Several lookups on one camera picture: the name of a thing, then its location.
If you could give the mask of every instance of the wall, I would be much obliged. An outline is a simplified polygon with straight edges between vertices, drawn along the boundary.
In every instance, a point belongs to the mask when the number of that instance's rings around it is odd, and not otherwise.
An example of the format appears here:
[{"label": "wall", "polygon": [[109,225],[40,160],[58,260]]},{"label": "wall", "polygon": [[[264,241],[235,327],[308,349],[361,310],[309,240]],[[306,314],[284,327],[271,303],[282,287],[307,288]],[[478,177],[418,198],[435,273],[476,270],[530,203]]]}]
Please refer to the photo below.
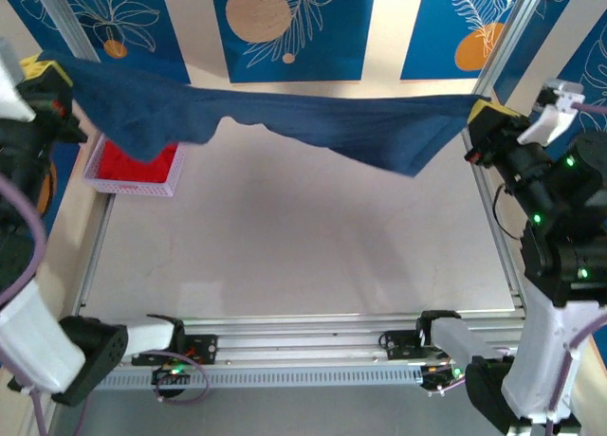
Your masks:
[{"label": "wall", "polygon": [[[9,1],[43,48],[67,51],[39,0]],[[366,97],[468,91],[451,81],[478,76],[515,0],[68,2],[104,61],[197,86]]]}]

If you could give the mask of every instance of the black cable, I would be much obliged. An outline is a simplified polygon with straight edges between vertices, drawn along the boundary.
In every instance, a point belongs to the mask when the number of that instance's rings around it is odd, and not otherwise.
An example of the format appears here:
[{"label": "black cable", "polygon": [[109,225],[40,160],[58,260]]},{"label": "black cable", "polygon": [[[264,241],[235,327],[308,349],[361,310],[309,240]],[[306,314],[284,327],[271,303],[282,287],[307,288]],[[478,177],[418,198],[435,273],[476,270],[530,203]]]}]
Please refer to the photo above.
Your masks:
[{"label": "black cable", "polygon": [[515,237],[510,232],[508,232],[506,230],[506,228],[502,226],[502,223],[500,223],[500,220],[497,217],[497,201],[499,200],[500,194],[502,193],[502,191],[504,190],[505,187],[506,187],[506,183],[503,183],[502,185],[500,185],[499,187],[497,187],[497,191],[495,192],[495,197],[493,198],[493,206],[491,208],[491,212],[493,213],[493,219],[497,223],[497,226],[500,227],[500,229],[502,230],[502,232],[505,235],[507,235],[508,237],[510,237],[512,240],[516,240],[518,242],[518,241],[521,240],[521,238],[520,237]]},{"label": "black cable", "polygon": [[379,336],[379,339],[377,340],[377,344],[379,344],[379,347],[381,349],[386,349],[387,350],[388,349],[388,343],[387,342],[383,342],[383,343],[381,342],[382,339],[385,341],[385,339],[384,339],[385,337],[386,337],[386,334],[381,334]]}]

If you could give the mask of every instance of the white bracket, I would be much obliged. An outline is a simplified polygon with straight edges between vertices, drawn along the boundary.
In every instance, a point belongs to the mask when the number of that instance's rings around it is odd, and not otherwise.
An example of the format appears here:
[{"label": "white bracket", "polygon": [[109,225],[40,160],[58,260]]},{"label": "white bracket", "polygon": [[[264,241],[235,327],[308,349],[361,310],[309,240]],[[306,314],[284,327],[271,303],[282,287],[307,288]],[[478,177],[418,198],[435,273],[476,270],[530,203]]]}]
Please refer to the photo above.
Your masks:
[{"label": "white bracket", "polygon": [[583,103],[585,97],[581,94],[583,87],[577,83],[559,80],[549,81],[543,89],[551,89],[558,97],[554,104],[538,106],[542,110],[540,118],[518,137],[521,145],[537,142],[546,147],[569,129],[578,114],[573,105]]}]

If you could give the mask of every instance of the white table surface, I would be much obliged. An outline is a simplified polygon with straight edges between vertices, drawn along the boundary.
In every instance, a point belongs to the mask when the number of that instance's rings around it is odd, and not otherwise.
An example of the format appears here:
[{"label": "white table surface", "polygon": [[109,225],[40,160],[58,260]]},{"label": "white table surface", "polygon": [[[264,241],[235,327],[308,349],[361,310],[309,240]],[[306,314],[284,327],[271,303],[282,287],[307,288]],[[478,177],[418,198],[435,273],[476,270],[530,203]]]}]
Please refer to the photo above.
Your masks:
[{"label": "white table surface", "polygon": [[173,199],[119,195],[83,313],[511,309],[458,136],[416,178],[224,119]]}]

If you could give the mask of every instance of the blue cloth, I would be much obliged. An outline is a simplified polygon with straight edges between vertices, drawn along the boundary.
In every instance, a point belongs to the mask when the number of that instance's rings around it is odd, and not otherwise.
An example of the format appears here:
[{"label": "blue cloth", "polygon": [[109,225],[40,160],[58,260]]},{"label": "blue cloth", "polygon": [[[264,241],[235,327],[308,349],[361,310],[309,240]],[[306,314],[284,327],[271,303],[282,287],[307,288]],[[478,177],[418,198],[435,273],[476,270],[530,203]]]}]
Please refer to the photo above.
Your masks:
[{"label": "blue cloth", "polygon": [[91,121],[133,158],[170,143],[208,142],[223,117],[326,147],[381,169],[416,175],[465,126],[480,97],[343,100],[193,88],[116,64],[46,51],[74,82]]}]

